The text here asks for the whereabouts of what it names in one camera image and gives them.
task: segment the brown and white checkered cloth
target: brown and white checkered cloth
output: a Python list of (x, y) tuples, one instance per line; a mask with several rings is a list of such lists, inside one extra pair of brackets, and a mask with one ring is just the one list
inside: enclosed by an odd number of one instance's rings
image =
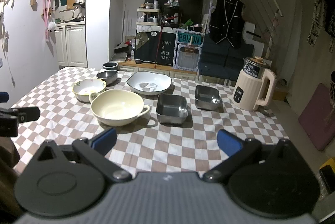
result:
[[(95, 78), (98, 70), (66, 67), (34, 88), (14, 107), (38, 106), (41, 116), (38, 121), (27, 122), (19, 127), (19, 135), (12, 138), (21, 156), (16, 170), (22, 172), (33, 154), (46, 139), (58, 145), (71, 144), (80, 137), (92, 138), (104, 130), (93, 116), (90, 104), (79, 102), (72, 86), (78, 80)], [(109, 89), (129, 91), (126, 83), (132, 75), (119, 72), (118, 81)], [(223, 108), (203, 111), (195, 106), (195, 81), (172, 79), (167, 91), (186, 98), (189, 117), (181, 126), (165, 126), (156, 118), (157, 96), (142, 96), (144, 103), (151, 106), (150, 112), (135, 122), (117, 128), (118, 140), (106, 158), (128, 170), (134, 176), (137, 171), (208, 171), (227, 155), (216, 141), (217, 132), (224, 128), (241, 139), (256, 138), (262, 143), (275, 144), (286, 137), (284, 129), (271, 110), (260, 108), (257, 112), (241, 110), (232, 104), (228, 95), (233, 87), (203, 83), (219, 90)]]

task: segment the label on kettle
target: label on kettle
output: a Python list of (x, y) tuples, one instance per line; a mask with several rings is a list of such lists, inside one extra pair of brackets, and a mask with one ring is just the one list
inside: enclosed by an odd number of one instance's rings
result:
[(247, 60), (246, 60), (246, 63), (244, 64), (244, 67), (243, 67), (243, 71), (245, 73), (247, 73), (248, 75), (251, 75), (253, 77), (258, 77), (258, 74), (259, 74), (259, 71), (260, 71), (260, 68), (249, 63)]
[(235, 94), (234, 94), (234, 101), (236, 103), (240, 103), (243, 95), (243, 90), (240, 87), (236, 88)]

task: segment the bowl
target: bowl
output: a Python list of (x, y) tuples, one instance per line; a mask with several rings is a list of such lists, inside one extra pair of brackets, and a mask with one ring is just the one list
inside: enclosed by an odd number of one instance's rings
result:
[(157, 120), (161, 124), (180, 125), (188, 116), (186, 98), (163, 93), (158, 96), (156, 113)]
[(89, 102), (88, 96), (92, 92), (103, 92), (106, 89), (106, 82), (101, 79), (89, 78), (80, 80), (73, 85), (72, 91), (81, 102)]
[(117, 62), (114, 61), (109, 61), (109, 62), (105, 62), (103, 64), (103, 68), (107, 69), (107, 70), (116, 70), (118, 68), (119, 64)]
[(124, 90), (93, 92), (89, 95), (89, 101), (93, 115), (100, 122), (112, 127), (130, 124), (150, 110), (150, 106), (144, 104), (142, 97)]
[(154, 96), (165, 92), (171, 86), (171, 78), (164, 74), (136, 72), (128, 80), (132, 92)]
[(195, 87), (195, 106), (198, 109), (214, 111), (217, 107), (222, 105), (222, 99), (218, 89), (197, 85)]
[(118, 79), (118, 71), (108, 70), (97, 74), (97, 78), (106, 82), (106, 85), (112, 84)]

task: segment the bowl handle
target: bowl handle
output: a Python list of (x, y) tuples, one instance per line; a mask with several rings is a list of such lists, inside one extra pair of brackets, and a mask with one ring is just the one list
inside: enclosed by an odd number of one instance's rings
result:
[(89, 102), (92, 104), (93, 100), (96, 99), (99, 95), (100, 93), (98, 92), (91, 92), (88, 96)]
[(146, 114), (148, 111), (150, 111), (150, 106), (148, 106), (148, 105), (144, 105), (144, 107), (146, 108), (146, 110), (143, 111), (143, 112), (141, 112), (137, 117), (140, 117), (140, 116)]

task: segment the kettle lid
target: kettle lid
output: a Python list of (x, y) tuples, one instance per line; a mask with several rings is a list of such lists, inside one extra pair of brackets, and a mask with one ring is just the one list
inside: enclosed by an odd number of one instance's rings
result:
[(263, 58), (261, 57), (254, 57), (254, 58), (246, 58), (246, 60), (258, 67), (264, 67), (264, 68), (270, 68), (270, 65), (268, 65), (266, 62), (263, 61)]

